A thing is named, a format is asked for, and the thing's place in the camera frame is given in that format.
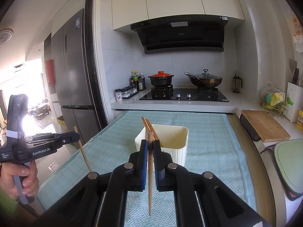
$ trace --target blue tablecloth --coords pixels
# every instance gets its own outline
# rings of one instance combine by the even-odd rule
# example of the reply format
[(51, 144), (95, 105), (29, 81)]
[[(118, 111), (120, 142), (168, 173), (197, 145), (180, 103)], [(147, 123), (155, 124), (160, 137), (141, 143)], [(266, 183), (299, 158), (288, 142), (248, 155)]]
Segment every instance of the blue tablecloth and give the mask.
[[(200, 174), (213, 172), (256, 210), (245, 154), (225, 114), (126, 111), (84, 146), (93, 171), (108, 173), (128, 161), (129, 155), (136, 151), (134, 139), (143, 129), (141, 117), (153, 124), (187, 127), (185, 167)], [(40, 186), (38, 200), (48, 209), (87, 173), (78, 151)], [(143, 193), (128, 192), (125, 226), (176, 226), (173, 193), (157, 192), (154, 182), (153, 214), (149, 217), (147, 188)]]

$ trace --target ceiling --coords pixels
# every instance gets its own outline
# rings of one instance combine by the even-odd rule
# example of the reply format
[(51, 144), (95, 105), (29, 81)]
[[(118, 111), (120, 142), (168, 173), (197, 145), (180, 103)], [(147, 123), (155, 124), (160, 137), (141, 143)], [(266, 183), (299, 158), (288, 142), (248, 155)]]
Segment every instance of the ceiling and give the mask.
[(52, 19), (67, 1), (14, 1), (0, 23), (0, 30), (14, 31), (13, 37), (0, 45), (0, 82), (15, 77), (13, 66), (42, 57), (43, 42), (51, 33)]

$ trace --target refrigerator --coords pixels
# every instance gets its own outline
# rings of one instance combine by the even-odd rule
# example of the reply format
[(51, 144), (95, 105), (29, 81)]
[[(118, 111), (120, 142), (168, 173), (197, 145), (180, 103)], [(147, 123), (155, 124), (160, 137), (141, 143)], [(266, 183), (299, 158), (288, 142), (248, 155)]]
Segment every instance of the refrigerator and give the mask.
[(84, 9), (71, 17), (51, 39), (55, 88), (68, 131), (77, 126), (84, 145), (101, 131), (102, 115), (94, 105), (84, 45)]

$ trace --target wooden chopstick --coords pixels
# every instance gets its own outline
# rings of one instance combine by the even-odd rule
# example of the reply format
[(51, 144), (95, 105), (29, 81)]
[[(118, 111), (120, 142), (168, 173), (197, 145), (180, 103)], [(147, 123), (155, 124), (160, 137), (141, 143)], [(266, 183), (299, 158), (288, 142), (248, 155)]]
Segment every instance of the wooden chopstick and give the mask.
[(154, 134), (154, 140), (159, 140), (159, 137), (156, 133), (156, 131), (154, 130), (154, 128), (152, 127), (152, 124), (150, 123), (150, 121), (144, 117), (141, 117), (142, 121), (143, 121), (143, 124), (145, 125), (145, 128), (147, 131), (150, 131), (150, 132), (153, 132)]
[(157, 135), (155, 129), (153, 128), (151, 122), (150, 122), (148, 119), (145, 119), (145, 120), (146, 120), (146, 122), (147, 122), (149, 128), (151, 129), (151, 131), (154, 133), (155, 140), (159, 140), (160, 146), (163, 147), (163, 145), (162, 145), (162, 143), (161, 143), (161, 141), (160, 141), (160, 139), (159, 139), (159, 137), (158, 137), (158, 135)]
[(153, 173), (153, 147), (154, 134), (152, 132), (147, 133), (148, 141), (148, 214), (152, 215), (152, 173)]
[[(78, 129), (77, 129), (77, 126), (74, 126), (74, 131), (75, 131), (76, 133), (79, 133), (79, 132), (78, 132)], [(87, 157), (86, 157), (86, 155), (85, 155), (85, 153), (84, 153), (84, 149), (83, 149), (81, 140), (79, 140), (78, 143), (79, 143), (79, 147), (80, 147), (81, 153), (82, 153), (82, 155), (83, 155), (84, 161), (85, 161), (85, 163), (86, 163), (86, 165), (87, 165), (87, 168), (88, 168), (89, 172), (91, 173), (93, 170), (91, 169), (91, 166), (89, 165), (89, 162), (88, 162), (88, 160), (87, 160)]]

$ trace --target green cutting board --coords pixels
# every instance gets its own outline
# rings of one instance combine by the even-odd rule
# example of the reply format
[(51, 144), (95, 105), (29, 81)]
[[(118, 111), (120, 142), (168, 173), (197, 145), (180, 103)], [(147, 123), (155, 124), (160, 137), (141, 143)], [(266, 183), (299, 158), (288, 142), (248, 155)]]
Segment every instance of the green cutting board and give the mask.
[(288, 187), (303, 193), (303, 139), (278, 142), (274, 150), (277, 165)]

